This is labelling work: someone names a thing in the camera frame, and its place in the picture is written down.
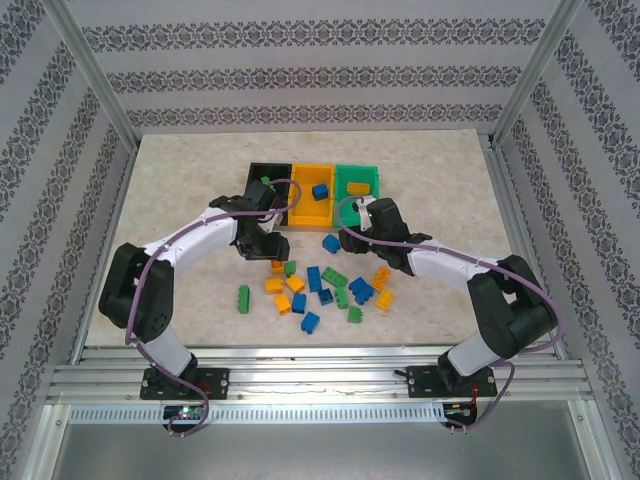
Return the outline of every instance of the metal floor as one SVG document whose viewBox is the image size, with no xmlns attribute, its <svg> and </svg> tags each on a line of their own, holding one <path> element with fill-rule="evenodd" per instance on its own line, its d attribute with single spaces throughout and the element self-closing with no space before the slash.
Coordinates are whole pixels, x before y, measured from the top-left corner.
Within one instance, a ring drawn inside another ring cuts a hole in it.
<svg viewBox="0 0 640 480">
<path fill-rule="evenodd" d="M 68 425 L 53 478 L 492 480 L 590 478 L 566 402 L 505 402 L 468 435 L 437 423 Z"/>
</svg>

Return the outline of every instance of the blue lego brick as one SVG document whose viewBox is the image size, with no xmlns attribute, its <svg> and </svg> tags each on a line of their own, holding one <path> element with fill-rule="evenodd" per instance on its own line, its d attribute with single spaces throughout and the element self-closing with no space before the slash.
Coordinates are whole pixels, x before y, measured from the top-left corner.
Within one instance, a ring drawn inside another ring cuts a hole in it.
<svg viewBox="0 0 640 480">
<path fill-rule="evenodd" d="M 349 284 L 349 290 L 354 295 L 358 295 L 358 292 L 367 286 L 367 282 L 365 282 L 364 278 L 358 277 L 353 282 Z"/>
<path fill-rule="evenodd" d="M 322 279 L 320 278 L 319 267 L 307 268 L 307 280 L 309 281 L 309 291 L 311 293 L 322 290 Z"/>
<path fill-rule="evenodd" d="M 358 305 L 364 305 L 367 301 L 373 297 L 373 287 L 371 285 L 365 285 L 356 294 L 356 303 Z"/>
<path fill-rule="evenodd" d="M 293 313 L 304 313 L 304 307 L 307 306 L 307 296 L 304 293 L 296 293 L 291 302 L 291 311 Z"/>
<path fill-rule="evenodd" d="M 318 297 L 320 297 L 320 305 L 326 305 L 327 303 L 333 302 L 333 295 L 331 295 L 331 290 L 328 288 L 318 292 Z"/>
<path fill-rule="evenodd" d="M 307 332 L 309 335 L 311 335 L 318 326 L 318 323 L 320 323 L 320 317 L 315 313 L 308 312 L 302 319 L 300 328 L 303 332 Z"/>
<path fill-rule="evenodd" d="M 320 183 L 311 189 L 311 193 L 313 193 L 313 198 L 315 198 L 316 201 L 324 200 L 325 198 L 329 198 L 329 187 L 324 183 Z"/>
<path fill-rule="evenodd" d="M 337 253 L 338 250 L 340 250 L 340 240 L 338 240 L 334 235 L 329 234 L 324 237 L 322 246 L 325 250 L 331 253 Z"/>
</svg>

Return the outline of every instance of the striped wall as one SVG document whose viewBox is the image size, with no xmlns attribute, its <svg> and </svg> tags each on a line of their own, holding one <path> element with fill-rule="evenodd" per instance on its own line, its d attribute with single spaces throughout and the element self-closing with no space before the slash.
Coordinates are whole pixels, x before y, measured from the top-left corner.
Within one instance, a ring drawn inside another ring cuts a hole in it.
<svg viewBox="0 0 640 480">
<path fill-rule="evenodd" d="M 640 478 L 639 39 L 637 2 L 585 2 L 503 145 L 624 478 Z"/>
<path fill-rule="evenodd" d="M 139 133 L 487 133 L 556 3 L 70 5 Z"/>
<path fill-rule="evenodd" d="M 130 158 L 37 1 L 0 1 L 0 478 L 19 476 Z"/>
</svg>

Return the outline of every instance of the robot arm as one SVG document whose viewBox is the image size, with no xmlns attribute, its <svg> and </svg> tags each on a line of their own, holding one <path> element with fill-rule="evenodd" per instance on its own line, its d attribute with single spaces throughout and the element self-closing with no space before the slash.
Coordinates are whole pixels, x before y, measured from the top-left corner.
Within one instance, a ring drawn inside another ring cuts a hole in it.
<svg viewBox="0 0 640 480">
<path fill-rule="evenodd" d="M 227 245 L 234 245 L 247 260 L 287 260 L 287 239 L 272 232 L 282 217 L 278 213 L 262 218 L 241 216 L 208 221 L 229 212 L 269 211 L 275 201 L 276 194 L 269 186 L 254 181 L 244 195 L 216 198 L 199 217 L 157 242 L 143 247 L 130 243 L 120 246 L 100 296 L 100 312 L 117 327 L 127 328 L 143 268 L 156 255 L 140 293 L 132 332 L 158 365 L 188 380 L 194 374 L 197 360 L 169 325 L 174 281 L 204 257 Z"/>
<path fill-rule="evenodd" d="M 478 265 L 476 261 L 470 261 L 472 257 L 463 252 L 446 248 L 459 255 L 453 257 L 440 253 L 440 248 L 445 247 L 429 235 L 411 234 L 393 200 L 364 197 L 357 200 L 353 208 L 360 213 L 360 233 L 365 237 L 431 248 L 378 245 L 341 230 L 340 243 L 346 251 L 372 251 L 394 269 L 412 276 L 434 278 L 469 293 L 478 332 L 438 359 L 438 375 L 449 390 L 471 382 L 470 377 L 482 368 L 513 357 L 557 326 L 557 318 L 550 306 L 531 289 Z M 539 286 L 531 268 L 521 257 L 511 255 L 504 260 L 483 259 L 483 263 L 506 269 Z M 516 298 L 509 302 L 505 294 L 515 294 Z"/>
</svg>

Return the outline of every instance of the marble tabletop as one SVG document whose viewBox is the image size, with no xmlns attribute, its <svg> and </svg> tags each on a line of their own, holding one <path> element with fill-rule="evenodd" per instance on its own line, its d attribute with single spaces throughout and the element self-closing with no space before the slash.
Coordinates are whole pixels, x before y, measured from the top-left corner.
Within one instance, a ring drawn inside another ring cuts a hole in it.
<svg viewBox="0 0 640 480">
<path fill-rule="evenodd" d="M 377 165 L 381 196 L 395 200 L 412 232 L 482 257 L 510 253 L 474 130 L 147 135 L 113 245 L 157 240 L 197 217 L 213 198 L 242 193 L 251 162 Z M 324 233 L 283 233 L 305 282 L 308 266 L 371 281 L 384 265 L 373 254 L 331 255 L 321 246 Z M 387 284 L 395 294 L 390 309 L 378 310 L 374 296 L 362 307 L 359 325 L 347 323 L 335 302 L 320 306 L 307 289 L 308 308 L 321 318 L 308 335 L 300 329 L 302 315 L 278 314 L 265 293 L 269 276 L 269 262 L 246 261 L 232 247 L 215 252 L 178 279 L 173 327 L 187 345 L 279 346 L 449 344 L 477 329 L 466 293 L 394 271 Z M 247 315 L 236 309 L 242 284 L 251 288 Z M 121 345 L 123 336 L 96 309 L 87 345 Z"/>
</svg>

